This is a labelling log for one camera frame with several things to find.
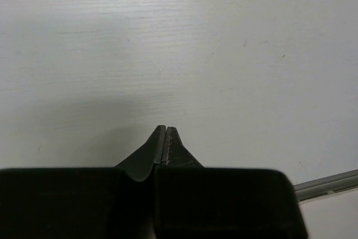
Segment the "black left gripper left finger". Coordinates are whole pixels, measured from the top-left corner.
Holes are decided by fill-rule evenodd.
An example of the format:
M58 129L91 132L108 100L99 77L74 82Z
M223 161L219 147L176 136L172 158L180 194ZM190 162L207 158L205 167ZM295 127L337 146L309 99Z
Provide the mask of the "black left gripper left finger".
M2 238L135 238L150 215L166 129L114 167L1 170Z

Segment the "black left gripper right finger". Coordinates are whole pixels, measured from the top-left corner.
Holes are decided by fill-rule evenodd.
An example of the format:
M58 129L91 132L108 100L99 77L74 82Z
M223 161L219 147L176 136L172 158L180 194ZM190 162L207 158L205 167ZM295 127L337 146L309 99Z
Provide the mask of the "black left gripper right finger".
M154 170L157 238L307 238L294 188L280 171L202 166L169 127Z

